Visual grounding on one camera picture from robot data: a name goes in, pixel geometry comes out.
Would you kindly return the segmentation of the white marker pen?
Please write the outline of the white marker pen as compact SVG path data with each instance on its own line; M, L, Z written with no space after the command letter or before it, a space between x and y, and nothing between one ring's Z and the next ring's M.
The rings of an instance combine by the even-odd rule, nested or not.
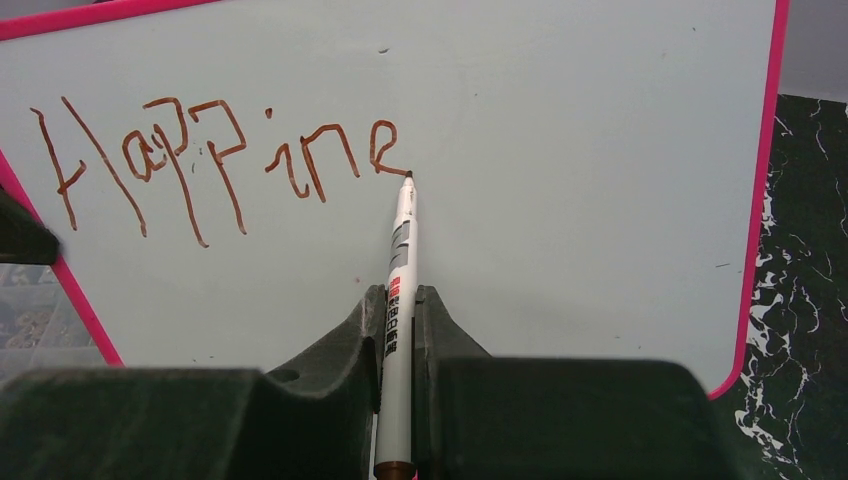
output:
M399 189L393 227L374 475L378 479L411 479L416 473L412 458L412 383L418 288L417 196L411 172L405 174Z

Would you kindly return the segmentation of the pink framed whiteboard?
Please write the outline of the pink framed whiteboard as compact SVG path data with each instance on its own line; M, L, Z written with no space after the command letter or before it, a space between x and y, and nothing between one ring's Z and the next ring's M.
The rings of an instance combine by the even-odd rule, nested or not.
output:
M1 183L104 358L268 369L388 276L489 352L739 376L785 1L115 1L1 24Z

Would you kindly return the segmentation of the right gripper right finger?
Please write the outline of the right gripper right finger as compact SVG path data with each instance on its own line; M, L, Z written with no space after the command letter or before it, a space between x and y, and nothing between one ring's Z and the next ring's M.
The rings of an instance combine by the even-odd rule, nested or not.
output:
M706 393L657 360L494 357L416 294L414 457L422 479L732 479Z

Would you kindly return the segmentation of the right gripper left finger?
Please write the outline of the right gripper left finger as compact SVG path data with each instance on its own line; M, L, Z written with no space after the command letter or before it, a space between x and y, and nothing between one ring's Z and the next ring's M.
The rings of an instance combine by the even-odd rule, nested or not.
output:
M1 391L5 479L366 479L386 292L277 368L78 368Z

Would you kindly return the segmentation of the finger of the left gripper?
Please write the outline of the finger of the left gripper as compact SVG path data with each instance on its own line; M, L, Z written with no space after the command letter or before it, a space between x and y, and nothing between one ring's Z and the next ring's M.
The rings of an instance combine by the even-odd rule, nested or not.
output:
M58 238L1 189L1 262L53 265L60 255Z

